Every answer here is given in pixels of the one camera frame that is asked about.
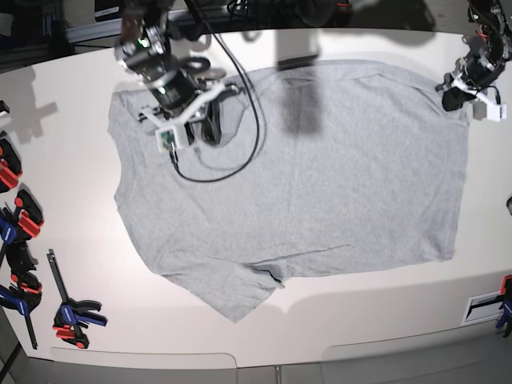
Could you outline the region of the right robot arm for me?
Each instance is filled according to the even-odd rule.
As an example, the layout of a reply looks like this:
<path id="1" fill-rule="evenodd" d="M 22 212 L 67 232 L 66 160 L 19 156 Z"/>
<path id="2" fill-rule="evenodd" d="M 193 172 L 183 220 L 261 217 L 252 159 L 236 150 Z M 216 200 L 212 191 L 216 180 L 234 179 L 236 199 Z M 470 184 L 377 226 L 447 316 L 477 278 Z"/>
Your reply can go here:
<path id="1" fill-rule="evenodd" d="M 156 126 L 161 152 L 185 149 L 198 139 L 218 146 L 224 139 L 220 106 L 240 93 L 222 81 L 224 73 L 211 69 L 208 58 L 173 54 L 171 41 L 179 38 L 168 19 L 164 1 L 126 1 L 114 55 L 129 73 L 139 76 L 156 106 L 144 106 L 138 119 Z"/>

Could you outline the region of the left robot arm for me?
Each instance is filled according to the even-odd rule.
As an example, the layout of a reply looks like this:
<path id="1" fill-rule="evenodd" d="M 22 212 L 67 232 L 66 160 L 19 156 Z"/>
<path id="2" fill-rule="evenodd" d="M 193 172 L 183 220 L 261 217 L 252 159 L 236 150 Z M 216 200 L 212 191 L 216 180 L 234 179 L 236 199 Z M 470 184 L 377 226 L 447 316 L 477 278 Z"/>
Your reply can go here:
<path id="1" fill-rule="evenodd" d="M 507 105 L 496 81 L 511 61 L 511 2 L 469 1 L 468 18 L 478 27 L 474 36 L 463 39 L 469 51 L 456 60 L 436 91 L 442 93 L 447 112 L 471 102 L 476 119 L 500 122 L 507 118 Z"/>

